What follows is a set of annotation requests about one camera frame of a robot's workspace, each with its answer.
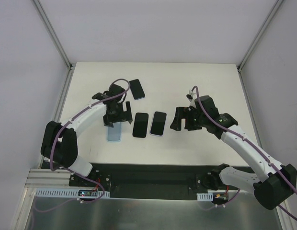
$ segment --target metal floor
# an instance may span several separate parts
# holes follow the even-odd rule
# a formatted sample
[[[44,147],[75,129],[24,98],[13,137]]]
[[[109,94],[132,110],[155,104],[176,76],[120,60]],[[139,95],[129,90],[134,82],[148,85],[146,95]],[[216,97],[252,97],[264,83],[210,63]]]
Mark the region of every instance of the metal floor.
[[[48,209],[66,198],[36,198]],[[276,210],[263,208],[253,196],[241,193],[226,208],[210,202],[101,199],[92,204],[71,201],[47,213],[34,213],[28,230],[281,230]]]

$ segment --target black smartphone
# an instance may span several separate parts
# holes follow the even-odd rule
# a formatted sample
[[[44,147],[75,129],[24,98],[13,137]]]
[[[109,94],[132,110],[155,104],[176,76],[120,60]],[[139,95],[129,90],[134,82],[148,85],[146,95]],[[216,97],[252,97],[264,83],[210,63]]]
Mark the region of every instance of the black smartphone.
[[[133,137],[135,138],[145,138],[147,136],[149,115],[144,113],[136,113]]]
[[[154,136],[162,137],[164,131],[164,125],[166,124],[166,113],[155,112],[153,117],[152,126],[150,128],[150,134]]]
[[[145,94],[139,79],[131,80],[129,83],[130,83],[131,93],[133,94],[133,97],[135,100],[145,97]]]

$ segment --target white tabletop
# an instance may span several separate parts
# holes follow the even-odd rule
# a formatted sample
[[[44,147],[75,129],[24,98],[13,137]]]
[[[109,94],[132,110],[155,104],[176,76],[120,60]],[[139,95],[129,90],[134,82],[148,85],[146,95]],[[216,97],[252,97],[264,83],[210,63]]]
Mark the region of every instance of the white tabletop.
[[[80,111],[98,93],[118,78],[139,79],[146,97],[135,101],[131,92],[133,118],[148,113],[146,138],[132,136],[133,125],[122,123],[120,142],[106,141],[107,127],[99,118],[78,138],[79,155],[94,163],[135,163],[169,165],[245,166],[247,163],[229,146],[206,129],[174,131],[170,124],[178,106],[189,106],[186,94],[197,85],[201,95],[213,98],[220,113],[231,114],[254,141],[255,133],[235,65],[185,63],[77,63],[61,120]],[[126,88],[125,82],[118,82]],[[163,137],[151,136],[149,128],[155,111],[167,114]]]

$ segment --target white panel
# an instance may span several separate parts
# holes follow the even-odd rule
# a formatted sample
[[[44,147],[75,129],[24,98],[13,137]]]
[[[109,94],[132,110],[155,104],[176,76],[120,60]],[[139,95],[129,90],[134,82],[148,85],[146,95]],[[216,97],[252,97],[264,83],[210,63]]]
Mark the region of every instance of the white panel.
[[[286,1],[243,69],[264,149],[297,169],[297,0]],[[297,197],[289,198],[297,215]]]
[[[11,229],[66,74],[31,1],[0,1],[0,230]]]
[[[138,112],[148,113],[147,136],[134,138],[134,122],[131,125],[123,122],[121,141],[108,142],[107,127],[100,117],[77,139],[79,155],[84,159],[95,163],[247,165],[231,147],[205,128],[198,131],[170,129],[176,107],[189,106],[186,94],[197,85],[201,95],[210,95],[218,110],[231,114],[255,140],[234,64],[78,62],[62,111],[62,121],[79,112],[93,95],[108,89],[114,80],[122,77],[141,82],[145,98],[134,100],[129,92],[126,101],[130,101],[134,118]],[[167,114],[162,137],[149,134],[155,111]]]
[[[239,64],[275,0],[42,0],[77,61]]]

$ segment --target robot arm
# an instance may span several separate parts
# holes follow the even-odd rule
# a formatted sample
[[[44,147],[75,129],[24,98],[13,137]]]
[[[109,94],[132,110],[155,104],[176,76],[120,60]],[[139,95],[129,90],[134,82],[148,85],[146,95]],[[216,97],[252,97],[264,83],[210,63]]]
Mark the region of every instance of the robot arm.
[[[124,91],[122,87],[112,84],[108,91],[104,93],[99,92],[92,97],[89,108],[86,106],[86,108],[88,108],[87,110],[85,108],[70,119],[63,121],[63,124],[67,122],[69,122],[69,124],[60,134],[59,140],[57,140],[53,161],[82,176],[95,180],[96,170],[89,162],[78,155],[77,138],[100,117],[103,117],[104,125],[109,127],[113,127],[113,123],[115,122],[128,121],[131,124],[132,114],[130,102],[126,102],[126,111],[123,111],[123,102],[120,102],[122,96],[103,103],[97,103],[98,101],[116,96]],[[44,157],[50,159],[55,137],[62,127],[61,123],[55,121],[51,121],[46,125],[41,146],[41,154]]]
[[[259,203],[270,210],[291,196],[294,192],[270,164],[273,163],[294,187],[297,180],[296,169],[291,164],[284,166],[251,141],[264,156],[269,158],[270,163],[268,163],[254,147],[244,141],[245,139],[250,141],[250,139],[238,125],[238,122],[229,114],[219,114],[212,98],[202,96],[200,97],[201,103],[209,116],[223,127],[243,136],[243,139],[213,124],[204,114],[199,102],[193,98],[193,95],[191,91],[187,95],[190,101],[189,107],[176,108],[175,118],[170,128],[176,131],[181,130],[181,119],[185,119],[185,129],[187,130],[198,130],[205,127],[209,133],[214,134],[218,139],[232,147],[255,172],[246,173],[222,164],[207,174],[201,184],[213,190],[217,190],[219,186],[224,184],[235,186],[253,193]]]

